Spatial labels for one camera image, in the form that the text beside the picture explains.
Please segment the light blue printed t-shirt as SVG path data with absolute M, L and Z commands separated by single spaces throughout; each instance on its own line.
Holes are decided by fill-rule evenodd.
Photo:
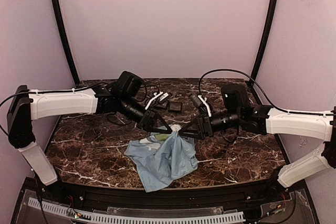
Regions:
M 181 137 L 177 131 L 131 140 L 124 154 L 135 163 L 147 193 L 167 188 L 198 168 L 194 139 Z

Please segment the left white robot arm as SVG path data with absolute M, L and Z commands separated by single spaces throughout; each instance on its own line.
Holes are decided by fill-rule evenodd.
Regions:
M 42 184 L 58 181 L 58 175 L 36 142 L 32 121 L 66 114 L 108 114 L 119 112 L 147 132 L 170 134 L 172 129 L 149 105 L 134 98 L 144 81 L 124 71 L 115 83 L 68 90 L 30 90 L 26 85 L 8 97 L 7 129 L 2 131 L 33 169 Z

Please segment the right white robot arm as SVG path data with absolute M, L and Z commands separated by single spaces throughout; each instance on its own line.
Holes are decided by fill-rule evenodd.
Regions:
M 297 161 L 276 169 L 273 186 L 288 188 L 319 171 L 335 168 L 335 110 L 288 111 L 275 105 L 252 105 L 244 86 L 221 88 L 225 112 L 200 115 L 179 130 L 182 137 L 203 140 L 215 132 L 235 127 L 254 134 L 289 134 L 322 140 L 315 150 Z

